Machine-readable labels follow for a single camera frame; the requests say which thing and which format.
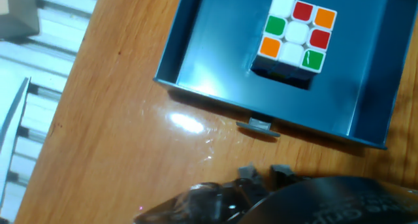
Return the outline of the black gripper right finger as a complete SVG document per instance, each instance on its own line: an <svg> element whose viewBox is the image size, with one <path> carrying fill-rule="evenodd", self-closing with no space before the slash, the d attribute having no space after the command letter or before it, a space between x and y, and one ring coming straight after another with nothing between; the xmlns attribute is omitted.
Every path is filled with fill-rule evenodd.
<svg viewBox="0 0 418 224"><path fill-rule="evenodd" d="M271 165L270 178L273 190L279 190L288 185L309 180L308 176L299 176L294 173L289 165Z"/></svg>

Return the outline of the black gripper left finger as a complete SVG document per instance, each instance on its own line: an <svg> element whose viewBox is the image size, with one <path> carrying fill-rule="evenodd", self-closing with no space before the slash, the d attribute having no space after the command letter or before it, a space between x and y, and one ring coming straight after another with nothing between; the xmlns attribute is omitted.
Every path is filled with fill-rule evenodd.
<svg viewBox="0 0 418 224"><path fill-rule="evenodd" d="M237 179L226 183L225 189L229 209L240 213L247 212L270 194L265 187L263 177L252 163L239 167Z"/></svg>

